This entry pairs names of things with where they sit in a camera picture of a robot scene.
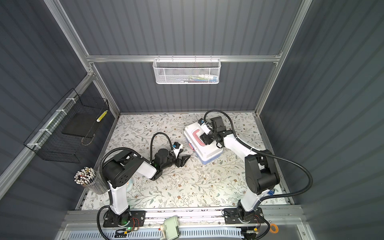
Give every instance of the clear plastic cup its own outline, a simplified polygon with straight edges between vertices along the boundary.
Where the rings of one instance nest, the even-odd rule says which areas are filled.
[[[101,195],[107,191],[107,187],[103,183],[99,173],[96,174],[96,178],[93,182],[82,186],[98,195]]]

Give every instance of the floral tablecloth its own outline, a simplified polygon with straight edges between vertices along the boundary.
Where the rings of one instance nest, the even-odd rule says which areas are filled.
[[[133,189],[127,193],[132,209],[169,208],[169,207],[213,207],[233,206],[244,195],[244,161],[232,151],[224,149],[223,154],[203,165],[192,151],[183,135],[185,126],[199,120],[203,114],[138,114],[121,115],[107,151],[117,147],[129,147],[149,159],[151,138],[156,132],[166,133],[172,143],[184,144],[184,154],[192,155],[184,167],[169,167],[156,181],[140,174],[133,176]],[[212,113],[208,117],[220,116]],[[230,113],[236,133],[249,144],[264,150],[264,144],[257,129],[252,113]],[[230,127],[223,116],[225,125]],[[157,135],[153,143],[153,155],[160,148],[169,148],[167,139]],[[279,185],[275,194],[280,194]],[[108,204],[108,194],[96,195],[88,192],[83,210],[99,209]],[[284,198],[268,199],[262,205],[286,204]]]

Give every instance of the vent grille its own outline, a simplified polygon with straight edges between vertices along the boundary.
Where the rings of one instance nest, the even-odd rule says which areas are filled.
[[[115,230],[104,230],[104,234],[109,239],[159,239],[162,237],[161,231],[156,228],[152,229],[140,229],[136,232],[131,232],[125,238],[115,238]],[[181,228],[179,238],[217,238],[225,237],[232,239],[241,239],[241,229],[234,227],[207,227],[207,228]],[[68,240],[79,240],[79,239],[92,239],[92,240],[103,240],[103,237],[97,230],[89,231],[71,231]]]

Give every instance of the robotic arm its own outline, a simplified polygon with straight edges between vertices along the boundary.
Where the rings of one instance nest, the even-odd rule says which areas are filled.
[[[203,119],[200,119],[198,123],[204,131],[200,138],[205,144],[216,141],[217,147],[226,147],[244,160],[248,189],[238,202],[237,215],[241,222],[249,222],[254,216],[254,209],[260,204],[259,200],[266,195],[273,195],[275,185],[280,182],[274,159],[258,154],[252,151],[252,148],[249,149],[241,144],[237,140],[240,138],[235,137],[232,130],[226,129],[221,117],[211,118],[212,130]],[[260,152],[271,154],[269,150]]]
[[[135,172],[144,175],[150,180],[156,180],[162,175],[163,169],[173,164],[177,167],[183,167],[190,155],[179,156],[183,151],[182,147],[182,144],[175,142],[172,145],[172,150],[160,149],[155,154],[153,161],[148,161],[132,149],[118,148],[117,151],[122,151],[112,158],[101,162],[102,177],[109,186],[108,192],[110,197],[110,205],[104,219],[104,227],[127,227],[130,223],[133,224],[132,214],[127,202],[125,184]]]

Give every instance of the white wire mesh basket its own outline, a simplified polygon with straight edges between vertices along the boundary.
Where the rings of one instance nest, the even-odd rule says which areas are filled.
[[[219,58],[156,58],[153,61],[158,84],[217,84],[220,68]]]

